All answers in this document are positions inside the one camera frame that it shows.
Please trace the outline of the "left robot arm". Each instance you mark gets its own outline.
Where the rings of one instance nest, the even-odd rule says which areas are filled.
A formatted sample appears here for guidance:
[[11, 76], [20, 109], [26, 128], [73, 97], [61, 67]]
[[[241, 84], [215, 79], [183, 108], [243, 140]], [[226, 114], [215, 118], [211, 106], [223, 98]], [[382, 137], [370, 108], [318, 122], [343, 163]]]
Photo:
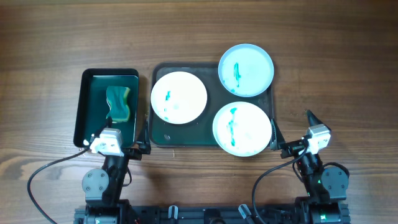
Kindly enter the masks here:
[[126, 186], [125, 175], [130, 160], [139, 161], [151, 152], [149, 123], [146, 121], [137, 140], [137, 148], [123, 147], [121, 130], [112, 128], [108, 118], [102, 129], [91, 135], [89, 149], [104, 155], [100, 169], [87, 172], [82, 180], [85, 201], [90, 207], [114, 207], [119, 202], [121, 190]]

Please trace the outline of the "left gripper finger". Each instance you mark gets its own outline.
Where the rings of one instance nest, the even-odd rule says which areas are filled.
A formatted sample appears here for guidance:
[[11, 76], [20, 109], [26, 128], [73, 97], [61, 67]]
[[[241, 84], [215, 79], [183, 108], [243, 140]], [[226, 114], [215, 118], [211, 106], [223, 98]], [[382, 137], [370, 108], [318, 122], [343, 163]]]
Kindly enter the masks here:
[[149, 122], [148, 120], [145, 120], [143, 127], [137, 137], [138, 144], [149, 144], [150, 139], [149, 139]]
[[93, 133], [93, 137], [99, 137], [101, 132], [105, 129], [105, 128], [111, 128], [112, 127], [112, 123], [113, 123], [113, 119], [112, 117], [107, 117], [105, 124], [100, 127], [99, 129], [97, 129], [94, 133]]

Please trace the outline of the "green and yellow sponge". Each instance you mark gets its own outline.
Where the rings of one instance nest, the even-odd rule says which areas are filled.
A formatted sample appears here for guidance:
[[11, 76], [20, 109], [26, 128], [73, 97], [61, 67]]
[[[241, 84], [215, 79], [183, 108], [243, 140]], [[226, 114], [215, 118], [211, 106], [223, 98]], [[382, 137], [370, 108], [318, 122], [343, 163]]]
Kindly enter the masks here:
[[127, 98], [130, 88], [124, 86], [109, 86], [106, 89], [106, 101], [109, 106], [107, 118], [111, 118], [113, 123], [127, 122], [130, 118], [130, 108]]

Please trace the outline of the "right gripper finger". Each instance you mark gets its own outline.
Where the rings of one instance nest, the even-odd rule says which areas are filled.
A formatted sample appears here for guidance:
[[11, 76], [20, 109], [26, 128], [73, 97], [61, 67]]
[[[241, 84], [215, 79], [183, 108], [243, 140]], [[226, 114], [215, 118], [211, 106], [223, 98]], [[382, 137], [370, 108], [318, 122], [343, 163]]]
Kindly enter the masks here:
[[305, 114], [307, 115], [308, 123], [309, 126], [316, 126], [319, 124], [323, 124], [322, 121], [320, 121], [313, 113], [311, 110], [306, 110]]
[[284, 148], [285, 139], [275, 121], [275, 119], [271, 119], [271, 128], [272, 128], [272, 135], [270, 141], [270, 149], [272, 151], [281, 150]]

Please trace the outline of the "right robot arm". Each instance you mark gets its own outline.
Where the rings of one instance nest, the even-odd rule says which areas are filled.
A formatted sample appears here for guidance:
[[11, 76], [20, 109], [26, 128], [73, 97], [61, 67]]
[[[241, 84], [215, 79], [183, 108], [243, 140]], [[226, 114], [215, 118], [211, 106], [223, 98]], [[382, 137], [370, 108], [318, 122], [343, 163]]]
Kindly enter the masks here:
[[281, 158], [293, 158], [302, 183], [312, 203], [336, 203], [346, 200], [349, 171], [341, 164], [324, 164], [319, 152], [331, 139], [331, 129], [310, 110], [305, 112], [309, 127], [301, 139], [286, 142], [277, 123], [271, 120], [272, 136], [270, 148], [281, 151]]

